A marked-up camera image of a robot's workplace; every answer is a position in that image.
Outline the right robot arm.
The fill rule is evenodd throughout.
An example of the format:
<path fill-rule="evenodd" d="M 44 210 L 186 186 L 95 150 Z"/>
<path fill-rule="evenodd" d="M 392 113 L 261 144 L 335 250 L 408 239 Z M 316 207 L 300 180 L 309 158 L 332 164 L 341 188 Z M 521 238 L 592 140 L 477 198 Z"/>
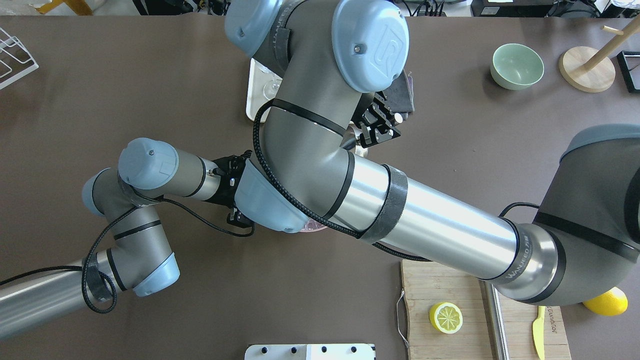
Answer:
<path fill-rule="evenodd" d="M 364 242 L 384 242 L 493 284 L 532 305 L 573 305 L 620 284 L 639 261 L 639 114 L 630 124 L 579 132 L 531 224 L 516 224 L 424 184 L 462 159 L 462 146 L 489 145 L 480 171 L 490 195 L 523 180 L 524 165 L 559 147 L 566 125 L 607 115 L 602 101 L 579 96 L 557 77 L 508 93 L 480 84 L 489 55 L 453 43 L 410 53 L 407 21 L 386 0 L 234 0 L 226 36 L 282 77 L 257 134 L 256 170 L 319 220 Z M 408 173 L 339 147 L 362 96 L 399 79 L 407 60 L 422 60 L 428 100 L 440 124 L 410 125 L 402 147 Z"/>

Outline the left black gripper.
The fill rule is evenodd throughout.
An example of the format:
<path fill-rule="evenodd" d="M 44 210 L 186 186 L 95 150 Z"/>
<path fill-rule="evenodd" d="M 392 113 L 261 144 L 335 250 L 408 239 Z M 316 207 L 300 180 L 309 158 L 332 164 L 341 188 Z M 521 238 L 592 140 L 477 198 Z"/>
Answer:
<path fill-rule="evenodd" d="M 215 164 L 215 168 L 208 171 L 213 177 L 219 178 L 219 183 L 214 194 L 204 201 L 227 207 L 230 210 L 226 218 L 227 224 L 241 229 L 253 229 L 255 227 L 254 221 L 247 218 L 239 210 L 235 201 L 235 195 L 242 179 L 246 162 L 252 154 L 252 150 L 245 150 L 240 155 L 229 155 L 214 159 L 212 162 Z"/>

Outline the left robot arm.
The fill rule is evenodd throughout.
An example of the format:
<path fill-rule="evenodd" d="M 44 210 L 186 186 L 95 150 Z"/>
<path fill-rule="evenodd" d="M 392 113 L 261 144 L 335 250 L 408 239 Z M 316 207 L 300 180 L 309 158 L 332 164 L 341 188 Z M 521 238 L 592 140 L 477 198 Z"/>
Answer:
<path fill-rule="evenodd" d="M 112 312 L 128 290 L 146 297 L 173 285 L 178 261 L 155 205 L 172 204 L 227 235 L 253 235 L 254 224 L 234 203 L 251 155 L 247 150 L 210 161 L 164 141 L 130 141 L 116 168 L 103 169 L 83 186 L 87 209 L 107 221 L 87 255 L 1 282 L 1 339 L 82 308 Z"/>

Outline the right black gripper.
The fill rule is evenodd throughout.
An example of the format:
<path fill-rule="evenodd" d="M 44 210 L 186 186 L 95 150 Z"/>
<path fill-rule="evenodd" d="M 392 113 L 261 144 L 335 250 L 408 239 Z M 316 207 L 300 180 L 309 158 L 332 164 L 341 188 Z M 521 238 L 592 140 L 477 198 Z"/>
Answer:
<path fill-rule="evenodd" d="M 397 112 L 391 110 L 384 91 L 362 94 L 351 118 L 359 129 L 357 142 L 362 148 L 370 148 L 402 136 L 396 127 Z"/>

